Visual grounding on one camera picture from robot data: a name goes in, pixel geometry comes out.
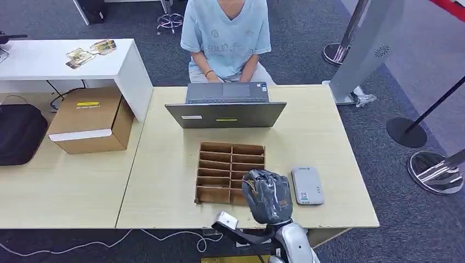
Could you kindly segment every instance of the cardboard divider tray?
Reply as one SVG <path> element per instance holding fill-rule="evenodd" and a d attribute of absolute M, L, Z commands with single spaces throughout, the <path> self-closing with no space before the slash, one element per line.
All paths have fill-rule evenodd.
<path fill-rule="evenodd" d="M 201 142 L 195 203 L 247 205 L 242 178 L 252 169 L 265 169 L 264 146 Z"/>

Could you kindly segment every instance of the chair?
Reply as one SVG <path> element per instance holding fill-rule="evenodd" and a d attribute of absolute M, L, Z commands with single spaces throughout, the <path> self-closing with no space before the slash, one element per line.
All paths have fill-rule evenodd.
<path fill-rule="evenodd" d="M 162 15 L 157 19 L 157 35 L 161 35 L 161 32 L 159 31 L 160 27 L 171 28 L 171 32 L 174 34 L 174 28 L 183 25 L 184 17 L 180 14 L 171 13 L 172 1 L 173 0 L 160 1 L 163 6 L 163 10 L 165 11 L 165 15 Z"/>

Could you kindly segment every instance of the small white device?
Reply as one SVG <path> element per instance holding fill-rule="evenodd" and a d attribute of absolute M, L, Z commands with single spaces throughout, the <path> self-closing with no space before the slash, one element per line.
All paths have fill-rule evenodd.
<path fill-rule="evenodd" d="M 302 205 L 320 205 L 325 202 L 318 171 L 313 167 L 292 168 L 296 200 Z"/>

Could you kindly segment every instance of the robotic arm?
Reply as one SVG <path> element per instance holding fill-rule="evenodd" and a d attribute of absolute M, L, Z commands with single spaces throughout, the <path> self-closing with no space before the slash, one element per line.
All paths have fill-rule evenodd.
<path fill-rule="evenodd" d="M 271 239 L 271 257 L 268 263 L 320 263 L 307 239 L 307 229 L 291 219 L 292 200 L 289 182 L 266 170 L 252 170 L 244 176 L 242 192 L 252 215 L 266 224 L 263 235 L 243 233 L 237 228 L 238 219 L 220 212 L 212 227 L 240 244 L 259 245 Z"/>

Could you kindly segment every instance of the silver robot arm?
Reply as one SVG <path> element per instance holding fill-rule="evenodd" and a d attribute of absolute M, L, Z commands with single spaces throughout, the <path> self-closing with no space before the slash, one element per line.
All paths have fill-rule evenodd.
<path fill-rule="evenodd" d="M 307 238 L 307 229 L 288 220 L 280 224 L 268 224 L 263 236 L 253 236 L 241 232 L 237 218 L 220 212 L 212 227 L 241 244 L 261 244 L 271 239 L 271 257 L 268 263 L 320 263 Z"/>
<path fill-rule="evenodd" d="M 282 258 L 279 248 L 271 252 L 268 263 L 320 263 L 315 252 L 308 243 L 307 229 L 302 228 L 298 223 L 292 222 L 278 229 L 275 239 L 281 243 L 285 250 L 286 259 Z"/>

